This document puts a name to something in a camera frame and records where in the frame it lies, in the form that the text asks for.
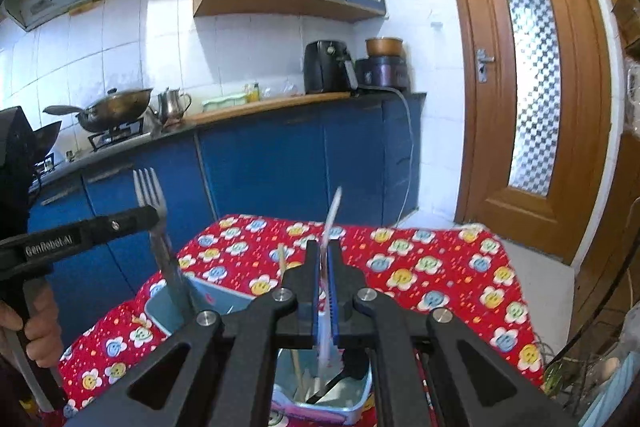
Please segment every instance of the metal fork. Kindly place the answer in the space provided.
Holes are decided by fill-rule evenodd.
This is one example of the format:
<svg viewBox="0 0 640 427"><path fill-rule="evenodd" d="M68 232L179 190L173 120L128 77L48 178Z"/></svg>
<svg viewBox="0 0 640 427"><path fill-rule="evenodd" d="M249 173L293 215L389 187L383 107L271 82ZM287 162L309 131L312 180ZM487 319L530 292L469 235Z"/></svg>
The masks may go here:
<svg viewBox="0 0 640 427"><path fill-rule="evenodd" d="M178 308L182 320L186 323L196 316L196 306L191 299L191 284L182 273L175 255L172 253L171 240L166 233L166 200L162 187L153 169L133 171L133 184L139 206L152 206L158 213L158 224L149 230L151 252L156 258L160 273L166 281L169 296Z"/></svg>

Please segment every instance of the floor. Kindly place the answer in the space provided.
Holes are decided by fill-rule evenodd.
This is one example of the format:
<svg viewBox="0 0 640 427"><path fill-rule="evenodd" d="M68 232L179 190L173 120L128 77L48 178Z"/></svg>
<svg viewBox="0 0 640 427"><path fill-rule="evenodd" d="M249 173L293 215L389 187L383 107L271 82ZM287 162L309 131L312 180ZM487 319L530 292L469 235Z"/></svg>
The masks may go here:
<svg viewBox="0 0 640 427"><path fill-rule="evenodd" d="M418 210L400 223L402 229L450 229L447 219ZM574 304L574 270L541 253L503 240L529 305L534 331L553 353L566 344Z"/></svg>

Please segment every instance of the table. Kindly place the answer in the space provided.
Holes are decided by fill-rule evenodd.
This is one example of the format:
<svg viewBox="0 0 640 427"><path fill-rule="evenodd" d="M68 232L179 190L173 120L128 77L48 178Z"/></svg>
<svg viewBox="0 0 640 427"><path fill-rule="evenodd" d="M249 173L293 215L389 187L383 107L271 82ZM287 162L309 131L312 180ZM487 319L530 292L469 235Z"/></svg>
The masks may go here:
<svg viewBox="0 0 640 427"><path fill-rule="evenodd" d="M227 216L180 250L180 267L190 276L262 295L279 282L278 243L286 246L287 267L299 266L306 242L318 239L322 227ZM333 227L331 238L340 240L345 263L363 270L367 285L408 309L450 308L533 384L542 383L542 357L527 303L500 240L490 231L481 225L453 230ZM59 368L69 401L49 425L62 425L63 417L86 407L166 338L144 313L146 301L163 285L155 274L134 299L110 311L65 351ZM371 397L357 425L375 423ZM270 427L311 425L276 413L269 422Z"/></svg>

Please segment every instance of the hand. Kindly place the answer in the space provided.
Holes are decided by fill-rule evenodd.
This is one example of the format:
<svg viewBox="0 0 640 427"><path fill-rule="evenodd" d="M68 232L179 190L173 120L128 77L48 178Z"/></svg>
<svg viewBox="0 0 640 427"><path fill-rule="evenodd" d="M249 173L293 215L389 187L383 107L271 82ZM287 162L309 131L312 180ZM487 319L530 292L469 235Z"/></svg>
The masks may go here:
<svg viewBox="0 0 640 427"><path fill-rule="evenodd" d="M33 307L38 313L31 317L24 327L24 334L31 341L27 344L27 356L40 367L55 367L62 356L63 345L58 324L58 306L49 284L44 285L40 290L33 301ZM2 301L0 301L0 327L13 331L22 329L20 316ZM0 351L5 358L14 363L13 357L5 354L7 349L2 344L6 344L6 340L0 330Z"/></svg>

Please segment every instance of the tiled wall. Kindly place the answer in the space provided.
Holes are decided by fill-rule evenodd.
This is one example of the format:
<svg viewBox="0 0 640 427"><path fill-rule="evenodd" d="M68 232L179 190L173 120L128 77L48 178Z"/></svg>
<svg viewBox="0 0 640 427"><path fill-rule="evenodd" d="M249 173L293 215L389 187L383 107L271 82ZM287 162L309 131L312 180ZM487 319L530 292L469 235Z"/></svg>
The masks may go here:
<svg viewBox="0 0 640 427"><path fill-rule="evenodd" d="M180 87L193 97L190 112L214 96L242 91L244 84L303 92L304 45L345 40L355 48L353 25L312 17L228 15L194 20L191 0L105 0L25 33L0 23L2 107L21 105L31 126L60 117L47 105L85 107L111 87ZM88 148L75 117L63 117L54 148Z"/></svg>
<svg viewBox="0 0 640 427"><path fill-rule="evenodd" d="M612 180L622 130L622 53L618 28L610 13L610 0L599 0L603 11L612 70L612 130L607 164L596 207L581 255L591 242L602 216ZM414 90L426 91L422 115L422 157L420 158L420 197L422 210L453 220L462 167L465 89L462 35L456 0L386 0L388 17L356 24L357 54L364 55L364 39L398 36L404 39Z"/></svg>

